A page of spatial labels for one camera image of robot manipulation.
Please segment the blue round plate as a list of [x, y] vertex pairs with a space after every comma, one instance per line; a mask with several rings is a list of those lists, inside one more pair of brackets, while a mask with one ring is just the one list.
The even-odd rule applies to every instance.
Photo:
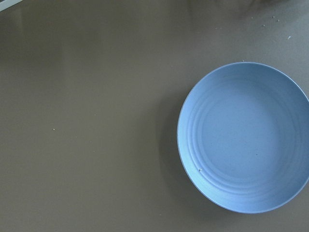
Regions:
[[245, 214], [277, 209], [309, 181], [309, 100], [273, 67], [224, 65], [186, 97], [177, 145], [189, 179], [213, 203]]

